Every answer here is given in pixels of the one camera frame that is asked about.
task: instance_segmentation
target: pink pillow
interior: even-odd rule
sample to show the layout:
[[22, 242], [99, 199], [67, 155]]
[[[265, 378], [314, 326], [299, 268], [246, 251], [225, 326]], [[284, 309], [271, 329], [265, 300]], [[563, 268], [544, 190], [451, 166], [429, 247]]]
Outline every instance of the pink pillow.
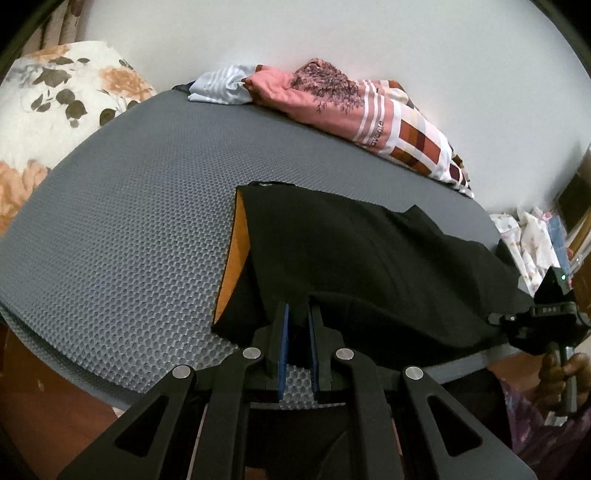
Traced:
[[461, 159], [398, 82], [350, 80], [320, 59], [294, 73], [259, 65], [243, 81], [255, 103], [474, 197]]

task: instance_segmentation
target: pink patterned fabric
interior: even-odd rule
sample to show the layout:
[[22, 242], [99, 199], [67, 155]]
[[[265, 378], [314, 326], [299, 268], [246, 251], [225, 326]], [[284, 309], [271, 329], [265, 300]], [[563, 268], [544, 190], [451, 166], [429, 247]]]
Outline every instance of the pink patterned fabric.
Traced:
[[591, 409], [561, 427], [546, 427], [540, 412], [521, 393], [500, 382], [513, 451], [530, 466], [538, 480], [560, 480], [558, 475], [591, 429]]
[[294, 73], [259, 65], [243, 81], [255, 103], [474, 197], [445, 135], [394, 80], [350, 80], [327, 61], [312, 59]]

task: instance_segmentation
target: black t-shirt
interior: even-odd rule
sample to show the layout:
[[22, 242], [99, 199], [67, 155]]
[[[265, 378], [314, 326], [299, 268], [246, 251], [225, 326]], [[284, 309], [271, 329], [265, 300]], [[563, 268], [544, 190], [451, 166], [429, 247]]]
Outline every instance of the black t-shirt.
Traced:
[[[484, 245], [445, 235], [418, 207], [371, 203], [287, 184], [238, 188], [250, 251], [213, 330], [248, 345], [287, 302], [306, 336], [309, 302], [345, 344], [400, 369], [461, 358], [506, 342], [491, 313], [526, 311], [519, 272]], [[299, 349], [290, 361], [302, 364]]]

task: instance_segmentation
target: human hand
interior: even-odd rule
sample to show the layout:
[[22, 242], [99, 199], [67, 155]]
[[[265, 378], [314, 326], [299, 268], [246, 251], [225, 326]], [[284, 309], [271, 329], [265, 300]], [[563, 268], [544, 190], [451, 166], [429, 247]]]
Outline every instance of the human hand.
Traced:
[[545, 355], [542, 359], [542, 368], [539, 373], [540, 383], [536, 389], [535, 405], [542, 410], [551, 410], [560, 403], [562, 392], [566, 386], [568, 377], [577, 379], [577, 405], [580, 407], [587, 401], [591, 390], [591, 364], [586, 353], [574, 354], [566, 364], [561, 367], [553, 353]]

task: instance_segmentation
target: curtain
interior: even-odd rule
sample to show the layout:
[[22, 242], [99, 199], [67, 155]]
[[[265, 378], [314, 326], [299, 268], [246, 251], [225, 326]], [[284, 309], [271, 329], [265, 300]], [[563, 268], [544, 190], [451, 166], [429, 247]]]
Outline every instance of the curtain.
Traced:
[[85, 0], [65, 0], [50, 17], [35, 30], [22, 49], [22, 55], [47, 47], [76, 41], [78, 22]]

